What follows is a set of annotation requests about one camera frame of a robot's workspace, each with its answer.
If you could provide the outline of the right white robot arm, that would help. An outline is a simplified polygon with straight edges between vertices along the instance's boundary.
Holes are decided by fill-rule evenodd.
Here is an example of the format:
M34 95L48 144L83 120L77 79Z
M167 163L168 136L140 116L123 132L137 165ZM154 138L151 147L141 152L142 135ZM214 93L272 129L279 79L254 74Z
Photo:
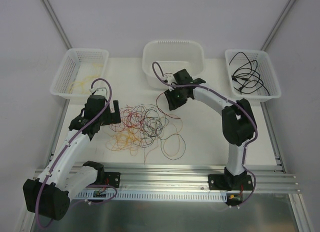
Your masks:
M257 124L250 103L246 99L232 101L209 88L201 78L193 79L183 69L162 80L169 87L165 91L169 110L186 104L189 98L200 101L217 112L222 119L222 133L228 141L228 161L222 174L208 176L212 190L253 191L256 179L244 166L247 146L257 138Z

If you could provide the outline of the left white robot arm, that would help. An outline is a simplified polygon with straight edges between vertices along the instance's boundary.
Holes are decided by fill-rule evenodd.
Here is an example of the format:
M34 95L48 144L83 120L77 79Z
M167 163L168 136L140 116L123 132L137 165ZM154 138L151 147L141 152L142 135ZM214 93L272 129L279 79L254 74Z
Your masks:
M75 175L68 175L100 128L120 122L117 100L109 103L102 95L91 95L80 115L70 122L66 139L52 161L36 179L28 179L24 183L22 189L27 210L58 221L85 187L101 186L106 181L105 168L101 163L87 161Z

